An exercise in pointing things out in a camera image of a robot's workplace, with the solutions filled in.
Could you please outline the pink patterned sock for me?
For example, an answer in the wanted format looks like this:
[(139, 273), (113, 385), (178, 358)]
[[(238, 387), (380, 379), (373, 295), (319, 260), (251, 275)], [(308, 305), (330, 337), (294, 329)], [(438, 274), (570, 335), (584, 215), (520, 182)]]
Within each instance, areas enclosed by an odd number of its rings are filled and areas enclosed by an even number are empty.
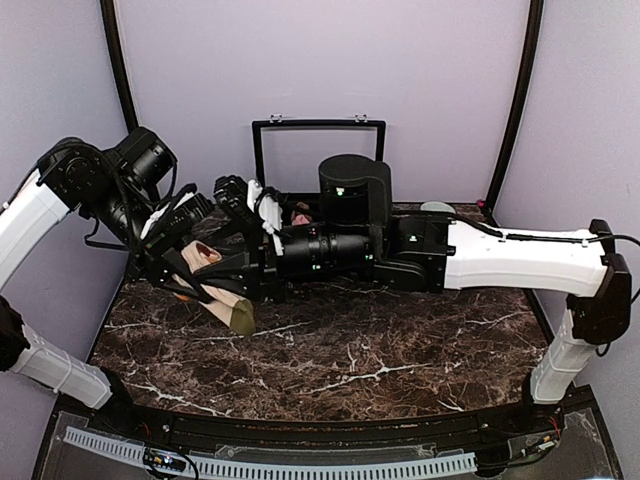
[(296, 214), (292, 217), (291, 224), (294, 226), (310, 224), (312, 219), (305, 214)]

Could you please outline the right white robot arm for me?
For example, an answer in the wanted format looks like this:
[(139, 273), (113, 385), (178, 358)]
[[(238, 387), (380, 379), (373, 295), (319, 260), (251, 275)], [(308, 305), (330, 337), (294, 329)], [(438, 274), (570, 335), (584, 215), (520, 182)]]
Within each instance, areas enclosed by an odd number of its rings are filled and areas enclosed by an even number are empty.
[(341, 154), (318, 167), (319, 208), (303, 224), (273, 188), (236, 176), (218, 179), (217, 205), (228, 234), (245, 248), (195, 272), (204, 285), (250, 299), (287, 280), (356, 274), (396, 290), (439, 293), (478, 287), (562, 292), (561, 326), (510, 413), (521, 434), (534, 432), (598, 347), (630, 324), (632, 275), (608, 224), (541, 232), (493, 228), (446, 210), (392, 208), (391, 170), (381, 161)]

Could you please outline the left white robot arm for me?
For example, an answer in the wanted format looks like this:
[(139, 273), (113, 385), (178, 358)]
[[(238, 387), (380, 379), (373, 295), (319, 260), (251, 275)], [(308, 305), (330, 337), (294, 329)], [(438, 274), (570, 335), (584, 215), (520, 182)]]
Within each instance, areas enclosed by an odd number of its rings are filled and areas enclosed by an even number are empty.
[[(80, 138), (56, 143), (40, 157), (1, 207), (1, 284), (60, 233), (73, 214), (105, 227), (110, 249), (128, 254), (130, 273), (201, 301), (210, 295), (181, 253), (191, 226), (210, 210), (195, 185), (157, 192), (177, 176), (178, 161), (152, 131), (138, 127), (112, 148)], [(120, 436), (141, 427), (140, 412), (117, 375), (75, 358), (39, 335), (7, 300), (1, 302), (1, 369), (23, 375), (101, 411)]]

